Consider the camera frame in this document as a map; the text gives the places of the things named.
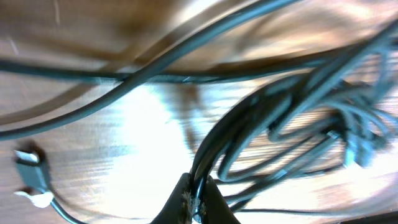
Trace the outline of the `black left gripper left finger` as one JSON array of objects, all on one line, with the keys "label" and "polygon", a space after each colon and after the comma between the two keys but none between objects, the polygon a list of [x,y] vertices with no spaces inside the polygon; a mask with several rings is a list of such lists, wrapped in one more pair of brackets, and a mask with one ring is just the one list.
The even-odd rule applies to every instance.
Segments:
[{"label": "black left gripper left finger", "polygon": [[178,180],[162,210],[150,224],[187,224],[192,222],[192,196],[190,174],[184,173]]}]

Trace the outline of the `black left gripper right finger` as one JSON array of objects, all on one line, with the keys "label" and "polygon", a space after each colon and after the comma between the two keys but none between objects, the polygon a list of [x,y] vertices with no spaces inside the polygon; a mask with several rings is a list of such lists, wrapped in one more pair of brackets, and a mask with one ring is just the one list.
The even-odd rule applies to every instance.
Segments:
[{"label": "black left gripper right finger", "polygon": [[204,186],[200,208],[203,224],[240,224],[211,176]]}]

